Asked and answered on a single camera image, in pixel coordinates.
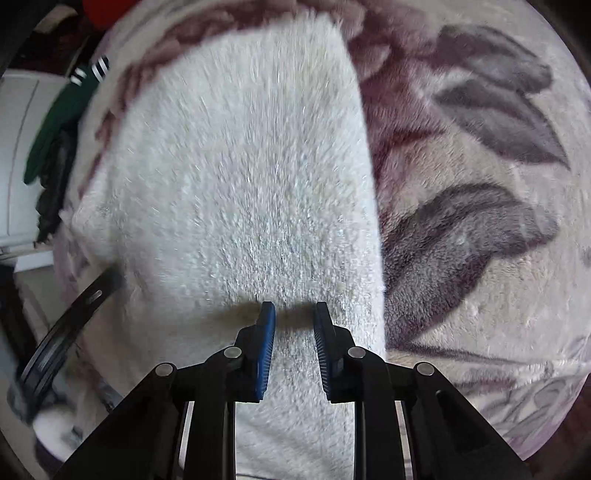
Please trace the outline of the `white fluffy knit sweater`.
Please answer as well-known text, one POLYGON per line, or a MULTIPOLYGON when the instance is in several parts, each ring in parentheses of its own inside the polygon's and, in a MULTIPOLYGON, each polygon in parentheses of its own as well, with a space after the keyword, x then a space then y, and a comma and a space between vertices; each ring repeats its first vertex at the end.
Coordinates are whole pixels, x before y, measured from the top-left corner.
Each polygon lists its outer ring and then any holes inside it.
POLYGON ((372 161, 331 17, 303 13, 181 55, 124 116, 63 216, 88 266, 124 277, 66 367, 83 436, 158 363, 207 359, 276 306, 269 388, 236 409, 236 470, 349 479, 353 406, 322 389, 315 305, 385 350, 372 161))

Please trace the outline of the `black garment on bed edge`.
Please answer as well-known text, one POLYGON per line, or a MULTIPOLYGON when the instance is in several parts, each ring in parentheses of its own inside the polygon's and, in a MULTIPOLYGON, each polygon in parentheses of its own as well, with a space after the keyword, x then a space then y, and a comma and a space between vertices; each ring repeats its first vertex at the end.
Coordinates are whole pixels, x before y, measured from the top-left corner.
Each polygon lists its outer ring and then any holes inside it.
POLYGON ((69 176, 77 148, 77 127, 68 125, 54 138, 40 174, 42 192, 36 204, 38 234, 36 243, 46 243, 57 231, 69 176))

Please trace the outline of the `floral plush blanket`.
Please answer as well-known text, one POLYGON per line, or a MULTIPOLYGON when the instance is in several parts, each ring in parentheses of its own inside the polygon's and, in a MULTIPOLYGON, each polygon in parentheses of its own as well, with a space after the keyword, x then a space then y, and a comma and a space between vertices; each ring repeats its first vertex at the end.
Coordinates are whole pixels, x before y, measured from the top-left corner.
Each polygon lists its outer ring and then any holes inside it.
POLYGON ((95 270, 72 231, 136 97, 181 53, 297 14, 342 28, 376 174, 388 351, 432 360, 522 457, 590 374, 590 88, 526 1, 142 1, 98 53, 54 243, 69 295, 95 270))

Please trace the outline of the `green striped garment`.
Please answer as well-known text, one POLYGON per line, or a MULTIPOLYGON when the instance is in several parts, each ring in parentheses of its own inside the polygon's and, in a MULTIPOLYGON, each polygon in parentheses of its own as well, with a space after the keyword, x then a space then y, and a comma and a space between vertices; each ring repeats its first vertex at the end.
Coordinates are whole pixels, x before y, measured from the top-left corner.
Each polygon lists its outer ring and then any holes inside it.
POLYGON ((68 82, 51 104, 29 150, 23 176, 26 185, 40 176, 58 133, 66 124, 81 118, 109 69, 110 61, 103 55, 89 66, 77 67, 71 73, 68 82))

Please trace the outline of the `red garment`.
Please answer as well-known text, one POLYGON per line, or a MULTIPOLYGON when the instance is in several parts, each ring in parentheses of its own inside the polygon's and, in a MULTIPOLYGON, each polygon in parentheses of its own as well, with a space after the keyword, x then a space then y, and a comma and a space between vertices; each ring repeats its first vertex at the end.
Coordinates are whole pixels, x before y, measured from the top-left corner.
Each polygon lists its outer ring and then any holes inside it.
POLYGON ((89 17, 119 18, 138 3, 137 0, 83 0, 89 17))

